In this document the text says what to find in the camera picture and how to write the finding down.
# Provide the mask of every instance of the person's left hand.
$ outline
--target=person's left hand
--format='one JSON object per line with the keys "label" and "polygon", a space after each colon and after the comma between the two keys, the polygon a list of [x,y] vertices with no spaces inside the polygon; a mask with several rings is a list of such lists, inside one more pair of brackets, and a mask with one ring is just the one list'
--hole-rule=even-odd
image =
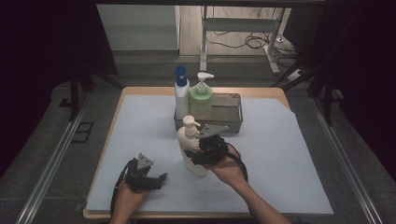
{"label": "person's left hand", "polygon": [[150,190],[133,192],[125,180],[122,180],[114,206],[113,217],[110,224],[125,224],[149,195]]}

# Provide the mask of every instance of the person's right hand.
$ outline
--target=person's right hand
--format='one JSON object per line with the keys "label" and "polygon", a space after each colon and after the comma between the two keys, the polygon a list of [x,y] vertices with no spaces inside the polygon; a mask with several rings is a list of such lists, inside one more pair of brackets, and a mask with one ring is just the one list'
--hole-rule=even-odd
{"label": "person's right hand", "polygon": [[[231,145],[228,145],[229,152],[240,158],[240,154],[236,152],[236,149]],[[215,165],[203,165],[206,169],[211,170],[222,182],[235,187],[236,184],[247,182],[244,178],[244,174],[238,163],[229,158],[225,157],[222,161]]]}

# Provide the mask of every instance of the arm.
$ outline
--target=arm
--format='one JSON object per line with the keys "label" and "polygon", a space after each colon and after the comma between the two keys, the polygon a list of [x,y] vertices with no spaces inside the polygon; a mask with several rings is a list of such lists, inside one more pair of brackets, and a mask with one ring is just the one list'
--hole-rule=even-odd
{"label": "arm", "polygon": [[116,204],[114,207],[113,217],[109,224],[126,224],[131,216],[137,210],[139,205],[149,195],[149,190],[135,193],[131,191],[125,181],[122,181],[119,189]]}
{"label": "arm", "polygon": [[[229,149],[231,153],[239,157],[235,148],[229,145]],[[214,166],[205,166],[205,168],[215,173],[222,182],[231,186],[245,200],[252,214],[261,224],[290,223],[254,191],[233,159],[226,157],[220,163]]]}

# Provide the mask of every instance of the pump dispenser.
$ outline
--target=pump dispenser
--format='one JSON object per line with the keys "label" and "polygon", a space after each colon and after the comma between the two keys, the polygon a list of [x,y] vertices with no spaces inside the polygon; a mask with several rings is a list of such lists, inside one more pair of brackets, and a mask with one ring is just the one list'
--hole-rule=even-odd
{"label": "pump dispenser", "polygon": [[209,119],[212,113],[213,91],[205,83],[207,78],[212,77],[214,76],[208,73],[198,73],[200,82],[190,90],[190,114],[196,119]]}
{"label": "pump dispenser", "polygon": [[189,95],[190,82],[187,79],[186,67],[178,66],[174,73],[176,77],[175,96],[176,96],[176,118],[183,119],[190,114]]}
{"label": "pump dispenser", "polygon": [[195,122],[193,116],[186,116],[183,118],[183,125],[177,131],[177,139],[180,144],[181,155],[183,156],[184,165],[195,174],[199,176],[207,175],[208,171],[202,165],[194,165],[192,163],[191,158],[186,156],[184,150],[200,150],[199,148],[199,139],[195,138],[195,136],[199,133],[198,129],[195,126],[201,126],[201,124]]}

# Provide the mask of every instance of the blue-capped bottle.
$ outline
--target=blue-capped bottle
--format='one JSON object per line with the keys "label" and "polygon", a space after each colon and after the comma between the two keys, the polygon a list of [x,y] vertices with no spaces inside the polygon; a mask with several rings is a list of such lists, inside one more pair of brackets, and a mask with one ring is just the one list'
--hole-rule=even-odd
{"label": "blue-capped bottle", "polygon": [[176,77],[175,96],[176,96],[176,118],[183,119],[190,114],[190,82],[187,79],[185,66],[178,66],[174,73]]}

